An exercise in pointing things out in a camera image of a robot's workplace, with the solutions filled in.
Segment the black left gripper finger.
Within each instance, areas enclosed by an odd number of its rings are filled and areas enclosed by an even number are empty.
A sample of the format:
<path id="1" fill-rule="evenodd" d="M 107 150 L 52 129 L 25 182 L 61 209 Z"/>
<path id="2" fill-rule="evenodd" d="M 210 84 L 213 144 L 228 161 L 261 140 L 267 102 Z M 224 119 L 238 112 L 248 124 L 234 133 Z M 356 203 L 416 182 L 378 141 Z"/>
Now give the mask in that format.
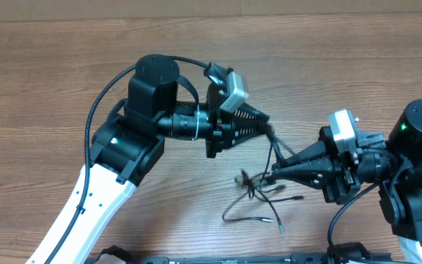
<path id="1" fill-rule="evenodd" d="M 267 123 L 244 122 L 232 124 L 232 147 L 257 136 L 265 135 Z"/>
<path id="2" fill-rule="evenodd" d="M 236 125 L 255 125 L 260 123 L 266 123 L 270 119 L 270 116 L 264 112 L 255 109 L 247 103 L 242 104 L 234 111 L 232 116 L 232 122 Z"/>

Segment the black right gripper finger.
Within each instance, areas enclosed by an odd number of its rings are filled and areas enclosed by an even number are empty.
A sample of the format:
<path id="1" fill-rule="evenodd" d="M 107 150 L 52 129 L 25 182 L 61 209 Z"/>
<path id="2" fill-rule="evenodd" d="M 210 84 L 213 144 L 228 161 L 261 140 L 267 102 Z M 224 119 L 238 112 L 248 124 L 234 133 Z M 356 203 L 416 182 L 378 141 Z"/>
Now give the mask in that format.
<path id="1" fill-rule="evenodd" d="M 299 164 L 274 169 L 265 181 L 272 185 L 278 180 L 289 180 L 310 188 L 322 189 L 333 175 L 334 169 L 329 165 Z"/>
<path id="2" fill-rule="evenodd" d="M 288 166 L 305 163 L 328 154 L 326 144 L 323 141 L 317 141 L 306 149 L 300 151 L 296 155 L 285 159 L 282 162 L 276 162 L 272 165 L 271 169 L 282 169 Z"/>

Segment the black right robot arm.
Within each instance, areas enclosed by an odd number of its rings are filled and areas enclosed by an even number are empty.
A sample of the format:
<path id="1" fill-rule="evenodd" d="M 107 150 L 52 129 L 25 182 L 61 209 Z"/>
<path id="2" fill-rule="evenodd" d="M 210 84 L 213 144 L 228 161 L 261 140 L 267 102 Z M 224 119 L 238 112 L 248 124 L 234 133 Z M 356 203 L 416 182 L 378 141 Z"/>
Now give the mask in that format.
<path id="1" fill-rule="evenodd" d="M 391 263 L 361 243 L 335 244 L 333 231 L 342 214 L 376 189 L 382 214 L 397 236 L 406 263 L 422 263 L 422 99 L 410 102 L 385 138 L 361 131 L 352 112 L 332 113 L 318 140 L 273 164 L 268 185 L 291 180 L 322 191 L 341 209 L 327 231 L 328 263 Z"/>

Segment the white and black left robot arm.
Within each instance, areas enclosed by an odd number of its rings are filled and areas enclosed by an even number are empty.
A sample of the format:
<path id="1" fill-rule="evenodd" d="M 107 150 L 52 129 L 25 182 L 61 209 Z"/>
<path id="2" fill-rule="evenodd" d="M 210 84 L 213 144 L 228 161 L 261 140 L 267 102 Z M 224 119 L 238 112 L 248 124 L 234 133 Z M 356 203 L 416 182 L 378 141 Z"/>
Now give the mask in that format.
<path id="1" fill-rule="evenodd" d="M 208 158 L 272 129 L 247 104 L 245 78 L 231 68 L 197 62 L 207 96 L 184 77 L 181 56 L 150 54 L 130 66 L 128 94 L 100 128 L 84 132 L 84 166 L 67 203 L 30 257 L 31 263 L 83 263 L 112 217 L 158 162 L 168 138 L 203 139 Z"/>

